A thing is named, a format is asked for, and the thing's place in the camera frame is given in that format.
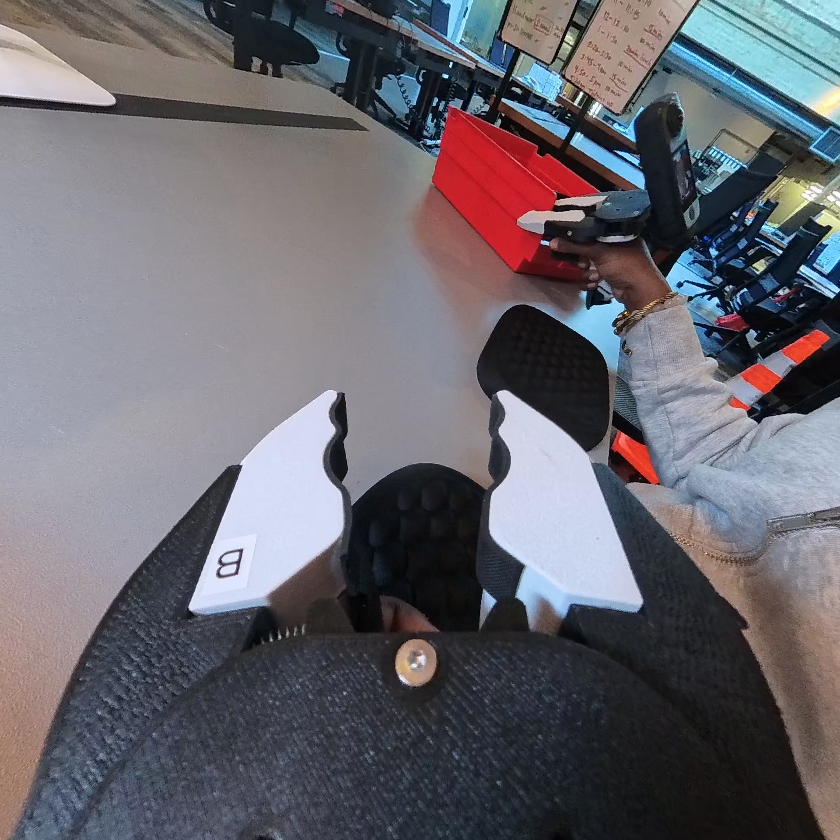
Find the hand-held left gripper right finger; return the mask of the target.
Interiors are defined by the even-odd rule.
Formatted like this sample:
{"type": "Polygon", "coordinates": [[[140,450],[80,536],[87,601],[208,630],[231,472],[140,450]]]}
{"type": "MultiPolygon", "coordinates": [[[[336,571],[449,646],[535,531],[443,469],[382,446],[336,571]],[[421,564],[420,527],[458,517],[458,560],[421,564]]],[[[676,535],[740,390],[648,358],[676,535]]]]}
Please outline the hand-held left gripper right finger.
{"type": "Polygon", "coordinates": [[[513,598],[541,634],[558,633],[573,606],[640,613],[643,596],[588,454],[507,390],[491,399],[489,430],[479,625],[513,598]]]}

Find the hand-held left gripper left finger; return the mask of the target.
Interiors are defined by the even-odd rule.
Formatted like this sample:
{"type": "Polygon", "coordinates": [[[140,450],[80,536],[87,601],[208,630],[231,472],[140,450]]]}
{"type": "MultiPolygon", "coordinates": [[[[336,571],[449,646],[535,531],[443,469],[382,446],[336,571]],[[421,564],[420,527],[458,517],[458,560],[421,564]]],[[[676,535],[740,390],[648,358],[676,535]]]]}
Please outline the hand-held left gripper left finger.
{"type": "Polygon", "coordinates": [[[239,464],[189,611],[268,607],[303,617],[344,589],[351,531],[344,394],[326,391],[275,427],[239,464]]]}

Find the red plastic bin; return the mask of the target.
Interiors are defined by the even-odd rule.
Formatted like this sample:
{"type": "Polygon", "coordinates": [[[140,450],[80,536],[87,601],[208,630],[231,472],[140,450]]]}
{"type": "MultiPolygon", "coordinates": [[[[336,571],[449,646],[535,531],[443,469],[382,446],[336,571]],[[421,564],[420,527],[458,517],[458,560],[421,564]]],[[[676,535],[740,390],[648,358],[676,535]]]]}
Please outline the red plastic bin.
{"type": "Polygon", "coordinates": [[[448,110],[433,184],[505,264],[523,275],[572,282],[576,268],[551,256],[537,234],[518,226],[528,211],[596,188],[535,144],[458,108],[448,110]]]}

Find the person's right hand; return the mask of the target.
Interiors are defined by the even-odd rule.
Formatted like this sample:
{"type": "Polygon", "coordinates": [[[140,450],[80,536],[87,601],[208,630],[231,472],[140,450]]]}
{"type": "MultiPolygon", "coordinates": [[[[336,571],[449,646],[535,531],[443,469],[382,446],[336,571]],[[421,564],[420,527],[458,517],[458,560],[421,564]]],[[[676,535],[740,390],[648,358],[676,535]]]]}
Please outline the person's right hand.
{"type": "Polygon", "coordinates": [[[549,244],[552,251],[575,257],[579,288],[588,291],[603,281],[630,312],[671,292],[641,239],[621,244],[580,244],[555,238],[549,244]]]}

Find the person's left hand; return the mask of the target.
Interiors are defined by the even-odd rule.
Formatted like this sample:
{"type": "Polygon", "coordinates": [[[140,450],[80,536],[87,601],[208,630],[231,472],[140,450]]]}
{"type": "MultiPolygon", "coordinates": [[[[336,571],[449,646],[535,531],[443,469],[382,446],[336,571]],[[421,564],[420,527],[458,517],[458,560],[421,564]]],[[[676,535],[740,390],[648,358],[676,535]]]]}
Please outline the person's left hand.
{"type": "Polygon", "coordinates": [[[381,596],[382,631],[388,634],[438,633],[438,628],[414,606],[392,596],[381,596]]]}

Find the dark foam pad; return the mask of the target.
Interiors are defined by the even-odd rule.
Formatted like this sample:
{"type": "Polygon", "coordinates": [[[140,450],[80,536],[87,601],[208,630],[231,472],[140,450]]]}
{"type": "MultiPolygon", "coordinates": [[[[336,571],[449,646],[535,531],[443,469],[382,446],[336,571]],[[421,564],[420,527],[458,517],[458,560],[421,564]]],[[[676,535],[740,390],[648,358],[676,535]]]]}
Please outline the dark foam pad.
{"type": "Polygon", "coordinates": [[[509,391],[587,452],[606,436],[612,408],[604,357],[544,311],[525,304],[506,310],[479,354],[476,377],[487,397],[509,391]]]}
{"type": "Polygon", "coordinates": [[[390,596],[442,631],[477,631],[484,496],[484,487],[454,469],[415,464],[379,480],[352,505],[343,598],[359,629],[374,629],[371,610],[390,596]]]}

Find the row of black office chairs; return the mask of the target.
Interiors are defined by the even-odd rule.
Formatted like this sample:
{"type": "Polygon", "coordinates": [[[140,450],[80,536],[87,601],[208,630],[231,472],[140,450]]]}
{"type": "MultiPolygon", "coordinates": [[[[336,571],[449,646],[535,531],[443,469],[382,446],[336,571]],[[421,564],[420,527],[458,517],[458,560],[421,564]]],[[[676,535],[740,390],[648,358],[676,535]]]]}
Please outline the row of black office chairs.
{"type": "Polygon", "coordinates": [[[781,346],[819,318],[837,319],[838,223],[827,208],[804,203],[773,224],[783,191],[747,204],[717,238],[696,247],[689,303],[710,304],[695,327],[713,358],[744,366],[781,346]]]}

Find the large handwritten whiteboard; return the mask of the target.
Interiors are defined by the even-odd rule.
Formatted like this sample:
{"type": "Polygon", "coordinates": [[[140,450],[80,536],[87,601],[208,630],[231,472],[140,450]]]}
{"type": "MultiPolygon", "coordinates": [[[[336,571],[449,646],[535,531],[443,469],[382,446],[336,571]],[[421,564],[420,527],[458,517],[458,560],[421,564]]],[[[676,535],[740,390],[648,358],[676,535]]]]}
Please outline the large handwritten whiteboard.
{"type": "Polygon", "coordinates": [[[601,1],[562,78],[621,115],[645,85],[698,1],[601,1]]]}

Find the small handwritten whiteboard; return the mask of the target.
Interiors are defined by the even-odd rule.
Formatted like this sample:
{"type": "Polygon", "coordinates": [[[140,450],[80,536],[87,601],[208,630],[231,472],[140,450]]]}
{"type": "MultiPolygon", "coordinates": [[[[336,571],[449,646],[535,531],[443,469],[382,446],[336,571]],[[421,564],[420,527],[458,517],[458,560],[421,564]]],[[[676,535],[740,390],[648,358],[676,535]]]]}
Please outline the small handwritten whiteboard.
{"type": "Polygon", "coordinates": [[[508,1],[499,41],[548,67],[557,59],[578,1],[508,1]]]}

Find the orange traffic cone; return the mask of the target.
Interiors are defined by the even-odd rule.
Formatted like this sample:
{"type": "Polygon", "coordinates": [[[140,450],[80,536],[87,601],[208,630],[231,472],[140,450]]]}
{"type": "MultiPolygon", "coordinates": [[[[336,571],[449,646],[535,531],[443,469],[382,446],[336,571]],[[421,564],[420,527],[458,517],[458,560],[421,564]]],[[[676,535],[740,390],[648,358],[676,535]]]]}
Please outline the orange traffic cone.
{"type": "MultiPolygon", "coordinates": [[[[795,367],[817,351],[837,345],[838,332],[819,321],[816,328],[781,350],[751,365],[732,380],[730,404],[747,412],[759,399],[768,395],[795,367]]],[[[650,459],[648,448],[624,432],[616,432],[611,453],[625,461],[643,481],[657,485],[658,476],[650,459]]]]}

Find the black office chair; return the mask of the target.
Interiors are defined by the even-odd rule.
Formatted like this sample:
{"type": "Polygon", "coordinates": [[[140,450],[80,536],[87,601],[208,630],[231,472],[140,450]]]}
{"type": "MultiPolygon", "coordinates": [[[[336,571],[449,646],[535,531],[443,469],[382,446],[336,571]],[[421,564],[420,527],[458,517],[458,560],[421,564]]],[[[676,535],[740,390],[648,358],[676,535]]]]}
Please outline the black office chair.
{"type": "Polygon", "coordinates": [[[273,1],[203,1],[208,21],[233,37],[233,67],[283,77],[282,69],[319,63],[317,47],[294,28],[272,18],[273,1]]]}

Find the white poster stand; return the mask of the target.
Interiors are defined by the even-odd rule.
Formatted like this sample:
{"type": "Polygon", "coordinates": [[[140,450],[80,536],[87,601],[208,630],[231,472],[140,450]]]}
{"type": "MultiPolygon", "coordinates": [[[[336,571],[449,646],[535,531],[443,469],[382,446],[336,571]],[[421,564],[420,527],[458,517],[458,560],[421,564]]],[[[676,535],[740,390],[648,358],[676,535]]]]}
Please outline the white poster stand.
{"type": "Polygon", "coordinates": [[[113,108],[113,94],[32,38],[1,26],[1,98],[113,108]]]}

